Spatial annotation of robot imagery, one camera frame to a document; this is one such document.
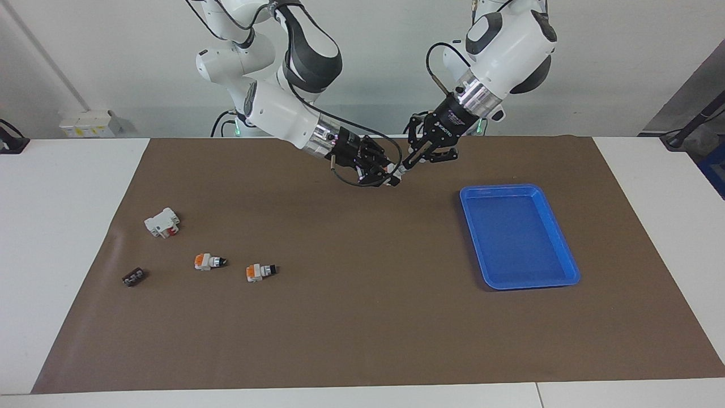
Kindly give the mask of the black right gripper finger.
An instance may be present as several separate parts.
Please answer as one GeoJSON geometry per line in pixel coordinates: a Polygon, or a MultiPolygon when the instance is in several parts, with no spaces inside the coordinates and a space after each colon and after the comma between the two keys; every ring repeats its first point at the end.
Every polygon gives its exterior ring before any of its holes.
{"type": "Polygon", "coordinates": [[[397,186],[400,178],[392,173],[395,165],[389,164],[379,168],[356,168],[358,181],[357,186],[363,188],[379,188],[379,186],[397,186]]]}
{"type": "Polygon", "coordinates": [[[362,169],[366,176],[383,176],[394,172],[396,164],[391,161],[383,147],[370,136],[362,138],[362,169]]]}

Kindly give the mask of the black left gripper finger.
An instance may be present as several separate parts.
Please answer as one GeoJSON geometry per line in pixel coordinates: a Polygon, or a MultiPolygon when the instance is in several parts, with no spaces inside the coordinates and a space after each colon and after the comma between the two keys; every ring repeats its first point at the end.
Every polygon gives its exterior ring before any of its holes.
{"type": "Polygon", "coordinates": [[[424,137],[420,136],[421,130],[424,128],[424,122],[427,113],[412,114],[404,128],[407,134],[408,155],[403,160],[403,168],[406,171],[411,170],[418,163],[426,163],[428,161],[427,147],[424,147],[424,137]]]}
{"type": "Polygon", "coordinates": [[[458,150],[455,147],[447,147],[442,151],[433,146],[423,147],[413,156],[413,164],[419,163],[442,163],[458,159],[458,150]]]}

